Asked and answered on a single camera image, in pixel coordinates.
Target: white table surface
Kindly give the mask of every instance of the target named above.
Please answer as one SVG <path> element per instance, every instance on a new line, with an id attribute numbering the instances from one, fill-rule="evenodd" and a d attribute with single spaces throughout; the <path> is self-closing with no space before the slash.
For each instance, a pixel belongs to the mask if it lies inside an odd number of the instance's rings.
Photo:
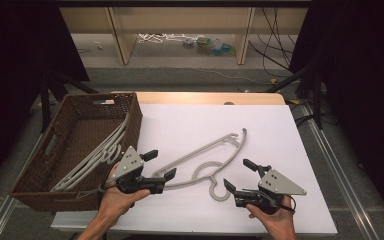
<path id="1" fill-rule="evenodd" d="M 294 196 L 298 234 L 336 234 L 337 230 L 320 191 L 295 122 L 286 105 L 192 105 L 141 104 L 143 113 L 138 152 L 159 150 L 159 156 L 145 163 L 145 177 L 162 166 L 228 133 L 247 129 L 246 142 L 233 161 L 216 174 L 216 193 L 224 195 L 223 178 L 240 189 L 257 189 L 259 175 L 242 163 L 248 158 L 274 169 L 307 190 Z M 207 161 L 226 161 L 236 148 L 222 144 L 177 167 L 175 183 L 190 178 L 196 166 Z M 136 203 L 112 228 L 125 233 L 260 235 L 267 233 L 245 208 L 235 206 L 233 195 L 218 202 L 209 194 L 210 181 L 163 194 L 151 195 Z M 96 214 L 58 212 L 51 227 L 82 231 Z"/>

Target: metal rail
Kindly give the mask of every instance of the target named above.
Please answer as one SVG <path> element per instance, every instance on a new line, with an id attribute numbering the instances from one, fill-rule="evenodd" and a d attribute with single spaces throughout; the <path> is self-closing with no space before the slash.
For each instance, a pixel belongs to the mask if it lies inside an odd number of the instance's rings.
<path id="1" fill-rule="evenodd" d="M 33 150 L 30 152 L 30 155 L 27 158 L 28 159 L 27 162 L 24 164 L 19 175 L 17 176 L 17 180 L 18 180 L 18 178 L 21 177 L 21 174 L 24 172 L 24 169 L 27 167 L 31 157 L 33 156 L 33 153 L 36 151 L 36 148 L 39 145 L 40 140 L 42 139 L 42 136 L 43 136 L 43 134 L 40 134 L 38 140 L 36 141 L 36 144 L 33 147 Z M 5 197 L 4 201 L 2 202 L 2 204 L 0 206 L 0 235 L 1 235 L 2 231 L 4 230 L 5 225 L 8 222 L 9 218 L 11 217 L 11 214 L 12 214 L 17 202 L 18 201 L 16 199 L 14 199 L 8 195 Z"/>
<path id="2" fill-rule="evenodd" d="M 302 110 L 306 115 L 312 114 L 311 107 L 308 105 L 308 103 L 305 104 L 305 107 Z M 380 239 L 373 226 L 370 216 L 367 214 L 363 204 L 354 191 L 323 130 L 319 129 L 313 119 L 309 120 L 309 122 L 311 130 L 320 146 L 320 149 L 323 152 L 323 155 L 325 156 L 329 168 L 332 171 L 332 174 L 335 177 L 335 180 L 338 183 L 342 194 L 344 195 L 345 201 L 347 202 L 348 207 L 354 216 L 354 219 L 360 228 L 364 239 Z"/>

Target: hand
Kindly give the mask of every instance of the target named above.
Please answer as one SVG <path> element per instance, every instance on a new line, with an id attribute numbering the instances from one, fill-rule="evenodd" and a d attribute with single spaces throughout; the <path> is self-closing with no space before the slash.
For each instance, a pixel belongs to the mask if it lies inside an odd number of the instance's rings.
<path id="1" fill-rule="evenodd" d="M 285 195 L 282 205 L 290 208 L 291 197 Z M 296 239 L 292 212 L 281 208 L 275 214 L 268 215 L 252 204 L 246 205 L 246 208 L 251 213 L 249 217 L 260 220 L 273 239 Z"/>
<path id="2" fill-rule="evenodd" d="M 114 174 L 117 166 L 118 163 L 111 169 L 108 179 Z M 124 215 L 134 202 L 150 194 L 149 190 L 139 190 L 132 194 L 122 193 L 115 187 L 115 182 L 108 184 L 106 187 L 107 190 L 102 197 L 97 215 L 78 239 L 99 239 L 117 223 L 120 216 Z"/>

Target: brown wicker basket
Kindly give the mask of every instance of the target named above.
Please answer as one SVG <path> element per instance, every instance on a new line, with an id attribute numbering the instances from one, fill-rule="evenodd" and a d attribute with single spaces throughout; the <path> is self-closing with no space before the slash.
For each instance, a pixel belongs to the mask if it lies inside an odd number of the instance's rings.
<path id="1" fill-rule="evenodd" d="M 102 104 L 106 100 L 114 104 Z M 97 193 L 82 198 L 78 193 L 98 188 L 109 169 L 106 163 L 70 192 L 50 190 L 124 121 L 127 112 L 122 151 L 136 148 L 139 139 L 142 112 L 136 93 L 66 95 L 10 196 L 36 211 L 98 209 Z"/>

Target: floor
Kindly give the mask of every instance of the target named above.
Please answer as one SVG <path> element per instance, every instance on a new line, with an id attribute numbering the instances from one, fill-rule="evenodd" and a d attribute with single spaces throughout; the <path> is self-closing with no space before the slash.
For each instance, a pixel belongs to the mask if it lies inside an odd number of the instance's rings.
<path id="1" fill-rule="evenodd" d="M 206 35 L 231 43 L 229 35 Z M 261 52 L 270 36 L 253 36 L 251 43 Z M 296 36 L 281 36 L 282 46 L 293 50 Z M 266 58 L 251 46 L 244 65 L 238 65 L 233 53 L 214 56 L 185 48 L 182 42 L 159 38 L 156 42 L 137 43 L 128 65 L 120 65 L 113 39 L 108 35 L 73 35 L 79 54 L 91 79 L 88 86 L 100 91 L 214 91 L 260 92 L 282 81 L 291 73 Z M 268 48 L 266 54 L 282 65 L 288 62 L 282 52 Z M 292 83 L 281 90 L 285 100 L 295 102 Z M 70 93 L 78 89 L 67 86 Z M 290 104 L 311 165 L 334 219 L 335 236 L 298 236 L 299 239 L 384 239 L 384 203 L 364 169 L 358 165 L 341 126 L 330 114 L 328 99 L 323 100 L 323 130 L 305 116 L 311 114 L 311 98 Z M 36 212 L 11 199 L 7 194 L 40 139 L 39 99 L 32 105 L 12 154 L 0 168 L 0 239 L 73 239 L 70 232 L 50 227 L 53 215 Z M 126 235 L 109 232 L 108 239 Z M 135 236 L 134 239 L 185 239 L 182 236 Z"/>

